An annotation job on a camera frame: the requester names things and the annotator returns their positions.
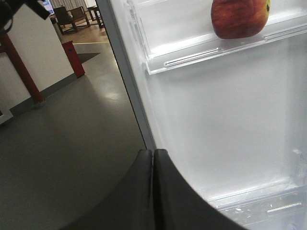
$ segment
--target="wooden table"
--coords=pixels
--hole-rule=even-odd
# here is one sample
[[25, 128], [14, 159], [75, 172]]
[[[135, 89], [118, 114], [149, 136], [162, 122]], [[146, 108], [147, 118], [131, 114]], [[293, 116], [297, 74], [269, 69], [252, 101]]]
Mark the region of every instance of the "wooden table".
[[90, 13], [91, 20], [92, 21], [97, 20], [97, 25], [99, 25], [99, 28], [103, 28], [104, 24], [101, 23], [100, 19], [99, 19], [99, 15], [101, 17], [101, 13], [100, 13], [100, 10], [99, 10], [98, 6], [91, 6], [91, 7], [88, 7], [87, 9], [88, 9], [88, 11]]

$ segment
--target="concrete floor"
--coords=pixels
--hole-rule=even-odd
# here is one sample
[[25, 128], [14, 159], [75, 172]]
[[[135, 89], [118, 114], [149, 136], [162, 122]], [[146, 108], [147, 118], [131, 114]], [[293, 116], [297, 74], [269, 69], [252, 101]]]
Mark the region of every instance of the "concrete floor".
[[0, 128], [1, 230], [66, 225], [110, 193], [145, 148], [110, 45], [95, 46], [102, 53], [83, 64], [86, 76]]

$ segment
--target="wooden chair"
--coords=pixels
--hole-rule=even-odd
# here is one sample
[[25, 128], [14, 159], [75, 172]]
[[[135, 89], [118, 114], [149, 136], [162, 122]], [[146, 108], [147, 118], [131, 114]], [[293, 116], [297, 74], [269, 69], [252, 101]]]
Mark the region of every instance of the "wooden chair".
[[[73, 29], [75, 32], [78, 32], [78, 28], [84, 27], [85, 25], [76, 26], [76, 22], [84, 20], [84, 19], [86, 20], [87, 26], [91, 26], [82, 6], [72, 9], [70, 11], [67, 11], [65, 6], [61, 6], [58, 8], [54, 8], [53, 11], [57, 17], [59, 29], [62, 34], [64, 34], [65, 32], [68, 32], [71, 29]], [[62, 25], [65, 26], [68, 24], [71, 24], [72, 28], [63, 31], [61, 26]]]

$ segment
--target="door shelf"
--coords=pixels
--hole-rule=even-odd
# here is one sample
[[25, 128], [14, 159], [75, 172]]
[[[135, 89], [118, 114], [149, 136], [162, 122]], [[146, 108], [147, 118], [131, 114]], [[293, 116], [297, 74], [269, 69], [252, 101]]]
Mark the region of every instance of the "door shelf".
[[307, 32], [307, 2], [293, 0], [289, 9], [283, 1], [272, 1], [269, 20], [259, 34], [220, 39], [213, 31], [211, 3], [211, 0], [127, 0], [127, 19], [150, 75]]

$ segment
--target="refrigerator door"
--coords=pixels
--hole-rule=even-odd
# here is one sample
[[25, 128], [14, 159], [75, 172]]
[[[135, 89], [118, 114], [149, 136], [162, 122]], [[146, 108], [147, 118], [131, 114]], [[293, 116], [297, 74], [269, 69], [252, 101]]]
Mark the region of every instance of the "refrigerator door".
[[306, 1], [272, 0], [260, 34], [231, 40], [213, 34], [211, 1], [97, 3], [128, 93], [191, 187], [248, 229], [307, 229]]

